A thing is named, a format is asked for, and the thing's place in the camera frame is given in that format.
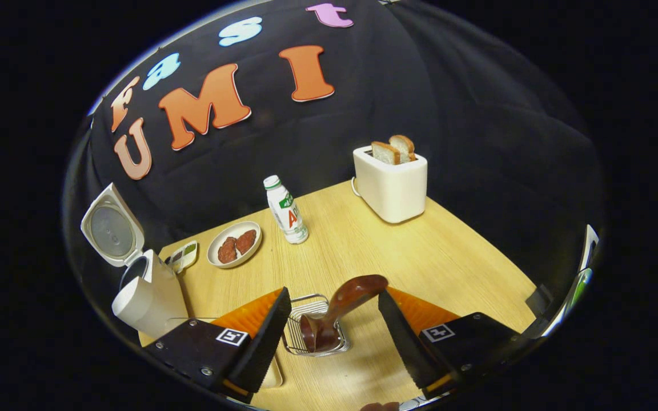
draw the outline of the blue letter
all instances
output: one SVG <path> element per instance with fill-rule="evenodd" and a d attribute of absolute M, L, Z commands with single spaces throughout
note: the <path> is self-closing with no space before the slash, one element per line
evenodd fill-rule
<path fill-rule="evenodd" d="M 229 45 L 234 45 L 237 42 L 253 39 L 253 37 L 258 36 L 258 33 L 263 29 L 260 25 L 261 21 L 263 21 L 263 19 L 260 17 L 251 17 L 246 18 L 243 21 L 238 21 L 238 23 L 230 24 L 217 34 L 218 36 L 223 37 L 223 39 L 220 40 L 220 45 L 222 45 L 222 47 L 227 47 Z"/>
<path fill-rule="evenodd" d="M 179 65 L 181 65 L 181 63 L 178 62 L 178 58 L 178 53 L 170 54 L 167 58 L 157 63 L 156 66 L 152 67 L 151 70 L 149 70 L 149 77 L 144 81 L 144 90 L 149 90 L 156 86 L 162 78 L 167 78 L 172 75 Z"/>

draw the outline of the plate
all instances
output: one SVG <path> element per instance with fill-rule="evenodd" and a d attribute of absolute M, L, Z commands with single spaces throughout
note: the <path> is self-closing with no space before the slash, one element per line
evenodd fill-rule
<path fill-rule="evenodd" d="M 217 250 L 220 249 L 222 243 L 225 242 L 225 239 L 228 237 L 235 237 L 237 239 L 238 237 L 242 236 L 243 233 L 250 231 L 251 229 L 254 229 L 255 231 L 255 242 L 253 243 L 253 247 L 250 247 L 250 249 L 244 255 L 241 255 L 238 250 L 235 250 L 235 252 L 238 254 L 238 258 L 236 258 L 234 261 L 230 261 L 227 264 L 220 263 L 220 260 L 217 259 Z M 236 265 L 245 263 L 253 254 L 255 254 L 256 250 L 258 250 L 261 240 L 263 240 L 263 236 L 260 234 L 260 226 L 258 223 L 253 221 L 238 222 L 238 224 L 233 224 L 226 229 L 223 229 L 220 234 L 217 234 L 217 237 L 212 240 L 210 247 L 207 249 L 207 259 L 210 261 L 210 264 L 217 268 L 235 267 Z"/>

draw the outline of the wire basket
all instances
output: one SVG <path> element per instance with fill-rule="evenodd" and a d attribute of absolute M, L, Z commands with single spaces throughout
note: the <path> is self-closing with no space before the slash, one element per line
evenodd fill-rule
<path fill-rule="evenodd" d="M 314 299 L 313 302 L 308 304 L 296 305 L 295 303 L 305 300 Z M 331 356 L 332 354 L 343 353 L 350 349 L 352 344 L 350 344 L 347 336 L 344 335 L 342 331 L 342 326 L 339 325 L 339 321 L 334 324 L 337 331 L 339 331 L 339 343 L 335 348 L 321 351 L 319 353 L 310 353 L 306 349 L 306 343 L 303 342 L 303 334 L 301 333 L 300 318 L 303 314 L 324 314 L 329 310 L 329 299 L 327 299 L 322 294 L 310 294 L 308 296 L 298 297 L 297 299 L 291 300 L 291 314 L 288 316 L 286 322 L 286 327 L 284 328 L 284 333 L 281 335 L 281 339 L 284 343 L 284 348 L 291 354 L 295 356 L 306 356 L 306 357 L 324 357 Z"/>

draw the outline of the open lid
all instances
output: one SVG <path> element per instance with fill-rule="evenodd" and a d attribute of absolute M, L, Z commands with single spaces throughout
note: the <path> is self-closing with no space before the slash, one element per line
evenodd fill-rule
<path fill-rule="evenodd" d="M 143 228 L 113 183 L 91 203 L 81 231 L 98 254 L 115 267 L 130 265 L 142 254 Z"/>

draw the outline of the black fabric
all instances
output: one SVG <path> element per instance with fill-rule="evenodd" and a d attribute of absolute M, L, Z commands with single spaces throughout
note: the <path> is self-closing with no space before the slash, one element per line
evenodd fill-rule
<path fill-rule="evenodd" d="M 585 225 L 599 231 L 603 224 L 600 165 L 558 88 L 507 45 L 435 7 L 333 2 L 355 21 L 337 29 L 304 10 L 314 3 L 262 3 L 204 25 L 148 57 L 97 107 L 66 177 L 63 229 L 99 314 L 135 338 L 110 312 L 123 268 L 105 263 L 79 228 L 110 182 L 141 222 L 145 249 L 159 250 L 265 208 L 267 175 L 278 174 L 295 196 L 348 180 L 351 151 L 393 134 L 412 138 L 428 159 L 429 197 L 545 284 L 551 309 L 558 307 L 576 274 Z M 217 44 L 222 28 L 253 16 L 263 18 L 258 36 Z M 298 45 L 324 47 L 319 60 L 333 96 L 292 101 L 290 65 L 278 54 Z M 174 52 L 179 70 L 143 91 L 149 69 Z M 221 130 L 210 124 L 207 135 L 196 132 L 193 144 L 173 151 L 158 101 L 180 87 L 198 96 L 204 76 L 227 63 L 239 67 L 235 83 L 251 117 Z M 112 133 L 110 104 L 136 75 L 128 114 Z M 139 117 L 153 164 L 131 180 L 113 146 Z M 127 141 L 138 162 L 133 138 Z"/>

